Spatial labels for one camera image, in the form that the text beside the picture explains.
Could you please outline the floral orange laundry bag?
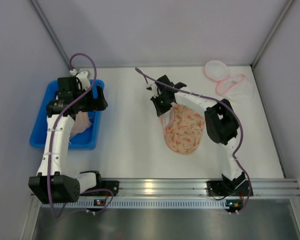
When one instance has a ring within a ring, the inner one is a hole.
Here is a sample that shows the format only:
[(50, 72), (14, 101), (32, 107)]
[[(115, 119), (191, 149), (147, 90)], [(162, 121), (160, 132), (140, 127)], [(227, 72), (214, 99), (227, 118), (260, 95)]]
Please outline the floral orange laundry bag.
[(159, 117), (163, 138), (170, 150), (188, 155), (194, 152), (202, 139), (205, 119), (191, 108), (174, 103)]

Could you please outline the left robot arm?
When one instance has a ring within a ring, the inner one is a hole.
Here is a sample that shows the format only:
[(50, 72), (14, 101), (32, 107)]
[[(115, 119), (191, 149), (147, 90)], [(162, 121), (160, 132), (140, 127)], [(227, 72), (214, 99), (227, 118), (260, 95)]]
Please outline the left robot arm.
[(51, 82), (39, 109), (30, 144), (44, 149), (40, 166), (28, 186), (43, 204), (75, 203), (86, 190), (101, 182), (96, 170), (72, 175), (67, 159), (72, 129), (80, 114), (95, 113), (95, 123), (100, 122), (100, 112), (108, 107), (104, 96), (105, 84), (101, 80), (60, 77)]

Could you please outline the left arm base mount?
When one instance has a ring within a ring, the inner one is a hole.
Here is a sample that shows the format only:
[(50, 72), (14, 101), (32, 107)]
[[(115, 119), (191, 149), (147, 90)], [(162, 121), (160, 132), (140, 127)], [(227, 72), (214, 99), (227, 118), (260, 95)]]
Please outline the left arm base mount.
[(99, 191), (100, 189), (110, 190), (115, 197), (119, 192), (120, 182), (118, 180), (102, 180), (97, 186), (86, 190), (81, 196), (101, 196), (101, 197), (110, 197), (111, 194), (107, 191)]

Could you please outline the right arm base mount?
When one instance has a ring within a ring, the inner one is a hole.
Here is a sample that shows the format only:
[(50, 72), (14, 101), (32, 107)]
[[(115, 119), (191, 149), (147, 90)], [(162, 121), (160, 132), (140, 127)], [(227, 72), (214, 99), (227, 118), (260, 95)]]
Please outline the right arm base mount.
[(229, 182), (226, 183), (224, 180), (209, 180), (206, 186), (208, 195), (216, 199), (224, 197), (247, 197), (248, 194), (250, 196), (254, 195), (248, 180), (244, 180), (237, 186)]

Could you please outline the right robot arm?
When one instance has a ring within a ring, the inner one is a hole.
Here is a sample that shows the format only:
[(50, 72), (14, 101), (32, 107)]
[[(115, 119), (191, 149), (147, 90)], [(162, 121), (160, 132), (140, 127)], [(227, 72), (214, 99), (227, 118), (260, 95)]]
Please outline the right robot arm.
[(221, 200), (229, 196), (250, 197), (251, 181), (236, 156), (243, 142), (243, 127), (227, 99), (217, 100), (174, 84), (166, 75), (147, 83), (151, 101), (163, 128), (166, 145), (187, 155), (199, 147), (203, 133), (223, 147), (221, 180), (208, 182), (208, 195)]

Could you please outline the pink bra in bin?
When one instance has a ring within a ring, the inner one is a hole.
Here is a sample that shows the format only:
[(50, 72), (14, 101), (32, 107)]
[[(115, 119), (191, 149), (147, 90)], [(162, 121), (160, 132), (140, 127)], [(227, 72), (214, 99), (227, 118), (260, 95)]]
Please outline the pink bra in bin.
[(92, 126), (92, 123), (87, 112), (80, 111), (76, 114), (74, 125), (70, 132), (70, 139), (75, 137), (78, 134), (82, 134), (88, 128)]

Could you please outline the aluminium mounting rail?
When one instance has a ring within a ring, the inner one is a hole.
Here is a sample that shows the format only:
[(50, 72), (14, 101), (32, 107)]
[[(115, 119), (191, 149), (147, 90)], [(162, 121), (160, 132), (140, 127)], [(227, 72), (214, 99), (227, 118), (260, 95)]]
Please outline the aluminium mounting rail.
[(207, 182), (217, 179), (104, 179), (119, 181), (116, 196), (80, 196), (68, 208), (109, 209), (222, 209), (236, 212), (252, 200), (300, 199), (300, 187), (295, 179), (253, 179), (253, 190), (244, 196), (214, 198), (208, 195)]

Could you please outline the pink trimmed mesh laundry bag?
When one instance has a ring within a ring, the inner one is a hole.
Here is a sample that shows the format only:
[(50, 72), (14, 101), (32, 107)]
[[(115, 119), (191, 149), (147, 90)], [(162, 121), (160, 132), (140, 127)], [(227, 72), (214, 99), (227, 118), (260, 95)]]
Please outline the pink trimmed mesh laundry bag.
[(210, 60), (203, 67), (205, 75), (217, 82), (216, 93), (229, 101), (244, 103), (254, 93), (254, 86), (244, 74), (231, 76), (229, 67), (220, 60)]

